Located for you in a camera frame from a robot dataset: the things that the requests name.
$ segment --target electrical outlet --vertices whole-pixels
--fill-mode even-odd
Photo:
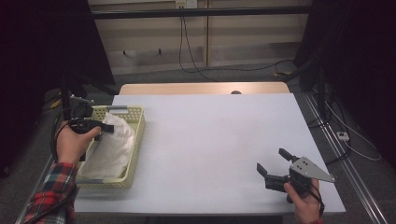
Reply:
[[[185,8],[186,7],[186,0],[176,0],[176,8]]]
[[[337,137],[342,141],[349,141],[349,136],[345,132],[337,132]]]
[[[197,0],[186,0],[186,8],[198,8]]]

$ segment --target red plaid sleeve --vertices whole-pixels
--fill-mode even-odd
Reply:
[[[44,216],[37,223],[74,223],[74,200],[78,192],[75,189],[77,170],[77,166],[73,164],[53,164],[44,181],[42,190],[32,198],[29,204],[25,222],[40,216],[40,214],[45,213],[48,209],[68,197],[71,198],[69,203],[62,206],[56,212]]]

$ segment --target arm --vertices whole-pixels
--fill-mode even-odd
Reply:
[[[311,188],[312,192],[314,192],[318,196],[318,192],[317,192],[317,190],[319,189],[318,180],[312,179],[312,185],[316,188],[315,189],[314,187],[312,187]],[[318,200],[316,200],[311,195],[307,196],[304,199],[301,199],[290,183],[285,183],[284,188],[295,205],[294,214],[298,223],[300,224],[322,223],[322,220],[320,219],[319,216]]]
[[[100,132],[101,129],[96,127],[88,133],[78,134],[68,125],[64,126],[57,139],[58,163],[52,164],[42,189],[32,198],[25,223],[74,222],[74,200],[78,192],[75,184],[77,164],[91,140]],[[46,215],[49,209],[57,205],[62,206],[56,212]],[[44,217],[35,221],[35,217],[42,214]]]

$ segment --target yellow-green plastic basket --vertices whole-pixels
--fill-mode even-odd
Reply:
[[[82,189],[128,189],[132,186],[134,180],[134,169],[137,163],[140,146],[142,144],[143,132],[145,130],[145,117],[143,108],[134,105],[97,105],[93,106],[92,119],[102,121],[106,112],[111,113],[119,118],[125,119],[126,122],[134,129],[134,143],[132,153],[127,168],[120,178],[113,179],[88,179],[77,175],[77,185]]]

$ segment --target table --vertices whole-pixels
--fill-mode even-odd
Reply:
[[[177,94],[177,86],[184,93],[191,91]],[[283,91],[271,93],[274,86]],[[145,108],[147,126],[134,183],[128,190],[82,189],[76,212],[144,216],[292,213],[285,193],[265,188],[256,162],[272,175],[286,175],[290,163],[277,154],[283,147],[327,168],[294,96],[285,87],[279,83],[122,87],[120,94],[133,95],[116,96],[113,105]],[[251,94],[231,95],[231,91]],[[334,184],[320,182],[320,190],[325,213],[345,212]]]

